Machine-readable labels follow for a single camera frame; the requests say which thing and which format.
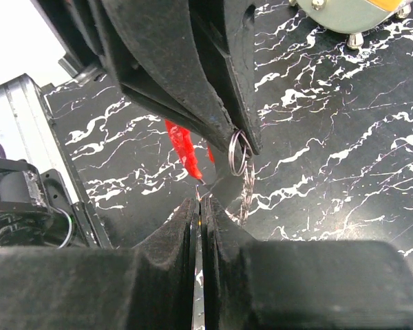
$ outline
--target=metal split ring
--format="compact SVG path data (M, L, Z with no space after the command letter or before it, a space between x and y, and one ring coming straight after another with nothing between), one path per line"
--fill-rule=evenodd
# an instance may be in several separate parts
M242 163L240 164L239 170L235 169L235 147L237 146L237 141L241 138L241 142L243 142L243 155L242 155ZM242 175L246 169L246 162L250 160L253 156L253 149L249 144L248 139L246 138L245 132L242 129L236 131L233 136L231 137L231 141L229 142L229 149L228 149L228 163L229 168L231 169L231 174L239 177Z

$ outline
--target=metal bolt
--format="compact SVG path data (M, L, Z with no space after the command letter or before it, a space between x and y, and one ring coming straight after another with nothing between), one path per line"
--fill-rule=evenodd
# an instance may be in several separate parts
M312 0L312 8L321 10L326 6L326 0Z
M402 7L400 10L396 12L396 17L398 19L406 19L408 17L408 14L411 13L412 11L412 6L410 4L405 5Z
M359 49L364 44L364 38L362 33L355 33L349 36L347 40L347 47L352 50Z

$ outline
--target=table surface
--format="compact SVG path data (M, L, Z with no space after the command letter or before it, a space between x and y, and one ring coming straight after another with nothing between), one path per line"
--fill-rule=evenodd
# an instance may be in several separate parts
M389 241L413 269L413 11L359 51L275 0L256 11L264 150L245 227L257 239ZM164 122L104 76L47 97L115 247L131 247L194 197ZM210 173L206 144L195 139Z

